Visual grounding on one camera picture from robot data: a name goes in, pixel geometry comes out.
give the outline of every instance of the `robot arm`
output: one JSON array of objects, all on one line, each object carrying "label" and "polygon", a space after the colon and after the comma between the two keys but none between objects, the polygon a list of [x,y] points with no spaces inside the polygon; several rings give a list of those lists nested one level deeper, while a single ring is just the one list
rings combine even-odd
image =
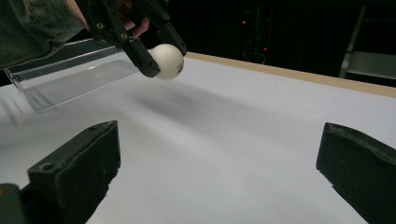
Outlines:
[{"label": "robot arm", "polygon": [[[158,64],[141,40],[128,35],[113,0],[76,0],[76,3],[96,42],[122,49],[146,77],[155,77],[160,73]],[[158,37],[162,43],[173,45],[180,50],[183,56],[186,55],[185,43],[170,23],[169,14],[157,0],[132,0],[132,3],[130,19],[133,22],[141,22],[144,17],[147,17],[157,29]]]}]

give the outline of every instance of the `hand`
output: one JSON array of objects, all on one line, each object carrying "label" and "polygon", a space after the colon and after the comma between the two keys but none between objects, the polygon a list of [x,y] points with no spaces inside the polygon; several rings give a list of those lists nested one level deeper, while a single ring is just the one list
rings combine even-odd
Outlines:
[{"label": "hand", "polygon": [[[132,35],[134,37],[138,37],[145,33],[147,29],[149,28],[149,19],[145,18],[142,20],[140,25],[136,26],[134,22],[129,20],[129,13],[132,8],[132,3],[130,0],[114,0],[116,3],[116,7],[119,11],[120,17],[125,25],[126,30],[131,30],[132,29]],[[78,8],[78,5],[75,0],[66,0],[66,4],[69,6],[70,10],[80,18],[82,24],[84,27],[89,30],[88,24],[82,15],[81,11]]]}]

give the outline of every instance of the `sleeve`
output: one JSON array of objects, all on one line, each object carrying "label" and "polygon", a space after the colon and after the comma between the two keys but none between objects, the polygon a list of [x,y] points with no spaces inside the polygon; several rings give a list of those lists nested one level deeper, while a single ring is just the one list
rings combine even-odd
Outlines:
[{"label": "sleeve", "polygon": [[0,0],[0,68],[48,57],[83,29],[65,0]]}]

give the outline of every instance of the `white ball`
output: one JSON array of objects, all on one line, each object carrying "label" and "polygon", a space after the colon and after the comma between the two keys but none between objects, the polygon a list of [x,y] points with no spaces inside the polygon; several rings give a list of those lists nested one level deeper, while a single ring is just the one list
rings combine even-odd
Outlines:
[{"label": "white ball", "polygon": [[149,53],[161,69],[161,72],[156,76],[157,78],[171,80],[178,77],[183,70],[184,58],[175,46],[161,44],[150,50]]}]

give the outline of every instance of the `white table surface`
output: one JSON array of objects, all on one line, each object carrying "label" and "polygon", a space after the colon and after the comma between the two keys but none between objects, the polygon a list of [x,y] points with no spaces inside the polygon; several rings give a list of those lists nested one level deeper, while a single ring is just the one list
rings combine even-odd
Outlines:
[{"label": "white table surface", "polygon": [[186,58],[35,113],[0,88],[0,183],[117,120],[121,168],[88,223],[365,223],[316,169],[325,122],[396,147],[396,98]]}]

